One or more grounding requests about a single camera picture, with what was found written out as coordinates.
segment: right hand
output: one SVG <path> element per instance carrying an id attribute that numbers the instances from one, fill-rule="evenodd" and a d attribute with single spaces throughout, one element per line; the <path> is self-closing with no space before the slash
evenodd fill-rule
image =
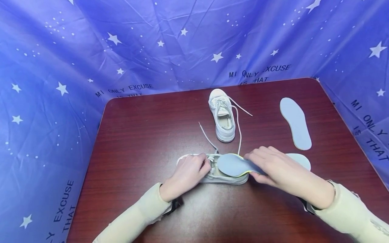
<path id="1" fill-rule="evenodd" d="M 252 161 L 267 174 L 266 176 L 250 172 L 259 183 L 303 198 L 319 209 L 328 208 L 334 200 L 334 187 L 329 182 L 273 147 L 254 149 L 246 154 L 244 159 Z"/>

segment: cream long sleeve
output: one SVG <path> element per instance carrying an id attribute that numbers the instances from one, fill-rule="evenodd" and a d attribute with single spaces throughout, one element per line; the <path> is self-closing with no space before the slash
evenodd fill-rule
<path id="1" fill-rule="evenodd" d="M 361 243 L 389 242 L 389 225 L 373 215 L 364 203 L 344 186 L 330 182 L 335 189 L 331 206 L 324 210 L 307 208 L 337 231 L 349 234 Z M 161 199 L 157 183 L 133 206 L 116 218 L 93 243 L 128 243 L 135 240 L 150 224 L 161 220 L 171 210 L 172 204 Z"/>
<path id="2" fill-rule="evenodd" d="M 348 234 L 355 242 L 389 242 L 389 225 L 370 212 L 357 194 L 329 181 L 335 189 L 331 206 L 324 210 L 307 208 L 335 230 Z"/>
<path id="3" fill-rule="evenodd" d="M 159 187 L 152 186 L 134 205 L 124 211 L 101 232 L 93 243 L 128 243 L 134 241 L 150 224 L 161 220 L 172 203 L 162 200 Z"/>

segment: shoe tongue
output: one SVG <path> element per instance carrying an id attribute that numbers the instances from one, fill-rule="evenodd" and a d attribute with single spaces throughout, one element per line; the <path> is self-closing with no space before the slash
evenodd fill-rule
<path id="1" fill-rule="evenodd" d="M 220 107 L 219 111 L 217 112 L 217 116 L 224 116 L 224 115 L 229 115 L 230 113 L 228 112 L 227 109 L 224 107 Z"/>

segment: blue fabric backdrop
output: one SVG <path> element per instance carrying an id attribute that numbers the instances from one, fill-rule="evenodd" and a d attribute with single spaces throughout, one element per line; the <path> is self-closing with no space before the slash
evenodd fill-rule
<path id="1" fill-rule="evenodd" d="M 388 12 L 385 0 L 1 0 L 0 241 L 65 241 L 115 97 L 313 77 L 389 186 Z"/>

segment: wooden table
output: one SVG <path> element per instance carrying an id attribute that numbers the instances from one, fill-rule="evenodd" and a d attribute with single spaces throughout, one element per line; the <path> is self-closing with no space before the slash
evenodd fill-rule
<path id="1" fill-rule="evenodd" d="M 304 154 L 312 171 L 356 191 L 367 207 L 389 221 L 389 193 L 333 104 L 314 79 L 225 87 L 253 117 L 239 111 L 241 154 L 259 146 Z M 76 209 L 68 243 L 92 242 L 156 182 L 174 171 L 177 158 L 213 153 L 198 122 L 221 154 L 236 153 L 239 135 L 221 143 L 208 106 L 211 89 L 113 99 L 108 102 Z M 312 148 L 298 150 L 280 100 L 305 112 Z M 301 202 L 250 179 L 241 186 L 202 184 L 183 196 L 184 206 L 149 226 L 136 242 L 351 242 Z"/>

